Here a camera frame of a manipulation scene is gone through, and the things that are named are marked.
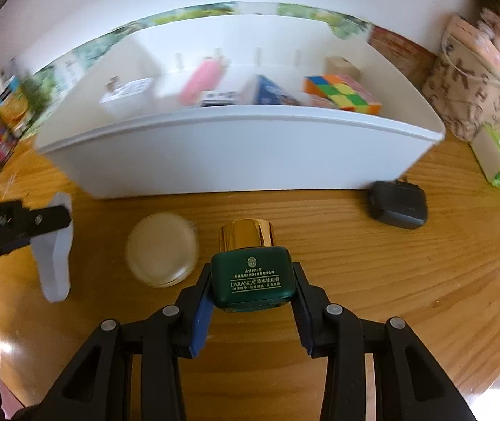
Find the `beige small box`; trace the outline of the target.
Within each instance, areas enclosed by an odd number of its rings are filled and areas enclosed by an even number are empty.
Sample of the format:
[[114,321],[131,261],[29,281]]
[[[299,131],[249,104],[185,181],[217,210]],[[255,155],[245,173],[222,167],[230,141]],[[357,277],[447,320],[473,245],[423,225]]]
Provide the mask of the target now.
[[327,75],[347,75],[358,81],[361,71],[351,62],[341,56],[328,56],[324,58],[324,73]]

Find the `white plastic storage bin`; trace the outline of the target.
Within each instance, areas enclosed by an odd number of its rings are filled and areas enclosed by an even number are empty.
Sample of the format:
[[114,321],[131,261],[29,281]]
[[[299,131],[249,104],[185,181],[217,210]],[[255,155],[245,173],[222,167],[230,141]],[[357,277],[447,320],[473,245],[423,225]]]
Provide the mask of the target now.
[[[186,107],[179,94],[215,54],[220,83],[241,90],[255,74],[300,106]],[[306,105],[307,76],[341,56],[382,107],[366,115]],[[106,83],[155,79],[156,109],[114,120],[100,105]],[[234,14],[135,32],[109,49],[41,125],[35,146],[99,199],[201,192],[364,189],[401,177],[444,138],[420,92],[360,36],[338,38],[323,22]]]

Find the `green bottle gold cap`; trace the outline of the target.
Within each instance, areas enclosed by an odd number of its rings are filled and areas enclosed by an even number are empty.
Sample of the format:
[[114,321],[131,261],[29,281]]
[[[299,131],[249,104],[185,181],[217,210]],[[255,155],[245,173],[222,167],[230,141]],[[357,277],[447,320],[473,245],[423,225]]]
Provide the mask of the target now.
[[295,291],[290,253],[275,244],[274,228],[263,219],[235,220],[220,228],[210,276],[215,307],[223,311],[275,308]]

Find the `round beige lid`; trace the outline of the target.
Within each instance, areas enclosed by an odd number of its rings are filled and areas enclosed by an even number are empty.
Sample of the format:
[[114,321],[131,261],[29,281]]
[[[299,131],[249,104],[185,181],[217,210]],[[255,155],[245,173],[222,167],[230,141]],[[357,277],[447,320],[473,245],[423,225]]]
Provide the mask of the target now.
[[169,212],[145,217],[129,234],[125,256],[132,274],[146,285],[176,285],[191,275],[198,262],[195,224]]

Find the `white 80W charger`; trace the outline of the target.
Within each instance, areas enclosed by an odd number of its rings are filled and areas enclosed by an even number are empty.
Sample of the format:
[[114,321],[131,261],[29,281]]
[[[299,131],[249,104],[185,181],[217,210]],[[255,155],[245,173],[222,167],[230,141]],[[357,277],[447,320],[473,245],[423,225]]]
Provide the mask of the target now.
[[105,85],[100,105],[117,121],[150,114],[156,109],[154,88],[152,77],[123,83],[114,76]]

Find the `lettered canvas bag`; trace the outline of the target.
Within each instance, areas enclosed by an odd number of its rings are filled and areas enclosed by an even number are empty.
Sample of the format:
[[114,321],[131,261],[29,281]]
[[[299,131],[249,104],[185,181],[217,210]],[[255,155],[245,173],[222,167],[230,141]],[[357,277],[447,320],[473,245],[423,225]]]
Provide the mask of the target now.
[[[489,35],[483,23],[474,27]],[[422,94],[458,139],[471,141],[485,123],[500,134],[500,72],[450,35],[447,27]]]

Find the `pink comb with cap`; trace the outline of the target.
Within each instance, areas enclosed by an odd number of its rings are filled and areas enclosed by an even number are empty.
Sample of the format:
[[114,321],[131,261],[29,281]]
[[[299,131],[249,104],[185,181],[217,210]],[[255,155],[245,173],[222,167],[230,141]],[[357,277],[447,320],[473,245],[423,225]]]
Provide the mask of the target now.
[[179,103],[182,106],[194,105],[202,92],[215,89],[227,68],[228,61],[222,56],[205,58],[180,91]]

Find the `white kids digital camera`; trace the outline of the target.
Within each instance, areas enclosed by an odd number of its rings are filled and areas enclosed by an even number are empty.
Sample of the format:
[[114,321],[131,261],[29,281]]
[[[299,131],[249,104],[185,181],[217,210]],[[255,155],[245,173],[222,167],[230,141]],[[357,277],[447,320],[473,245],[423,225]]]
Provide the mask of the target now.
[[199,107],[225,107],[238,103],[238,94],[234,91],[205,90],[199,96]]

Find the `white stand piece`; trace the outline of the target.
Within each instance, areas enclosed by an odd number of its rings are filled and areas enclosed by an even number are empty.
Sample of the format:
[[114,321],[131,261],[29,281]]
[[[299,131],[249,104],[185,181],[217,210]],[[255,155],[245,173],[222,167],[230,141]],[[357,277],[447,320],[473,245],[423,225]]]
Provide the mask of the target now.
[[71,224],[67,228],[30,240],[38,267],[40,286],[44,297],[51,303],[63,301],[70,292],[69,254],[74,237],[70,195],[56,193],[48,204],[48,206],[54,205],[64,205],[69,210]]

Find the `colourful rubik's cube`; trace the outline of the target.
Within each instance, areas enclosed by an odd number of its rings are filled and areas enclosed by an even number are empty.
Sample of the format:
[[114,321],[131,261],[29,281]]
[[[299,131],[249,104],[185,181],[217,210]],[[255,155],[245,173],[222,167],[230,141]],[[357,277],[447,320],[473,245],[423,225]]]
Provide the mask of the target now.
[[381,103],[349,75],[317,75],[304,79],[303,91],[313,107],[377,115]]

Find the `black power adapter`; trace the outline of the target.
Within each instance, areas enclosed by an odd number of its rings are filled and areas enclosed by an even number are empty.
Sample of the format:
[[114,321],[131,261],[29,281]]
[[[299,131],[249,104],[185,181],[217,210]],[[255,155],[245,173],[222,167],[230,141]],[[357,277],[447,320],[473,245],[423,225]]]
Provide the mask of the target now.
[[429,218],[425,191],[406,181],[376,181],[368,191],[369,212],[384,224],[415,230]]

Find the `floss pick box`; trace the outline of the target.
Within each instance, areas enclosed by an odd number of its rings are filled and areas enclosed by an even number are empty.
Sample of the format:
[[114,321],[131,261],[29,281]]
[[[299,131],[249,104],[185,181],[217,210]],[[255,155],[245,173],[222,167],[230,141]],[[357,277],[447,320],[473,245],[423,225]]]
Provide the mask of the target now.
[[255,74],[240,91],[241,105],[300,106],[301,103],[267,77]]

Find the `pink pencil case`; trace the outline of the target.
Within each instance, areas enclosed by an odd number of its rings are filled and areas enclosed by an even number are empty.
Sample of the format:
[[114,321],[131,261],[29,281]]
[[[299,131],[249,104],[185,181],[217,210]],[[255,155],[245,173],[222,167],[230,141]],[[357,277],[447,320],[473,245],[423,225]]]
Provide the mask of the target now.
[[458,15],[454,15],[447,26],[450,35],[479,55],[496,71],[500,72],[500,51],[485,32],[474,27]]

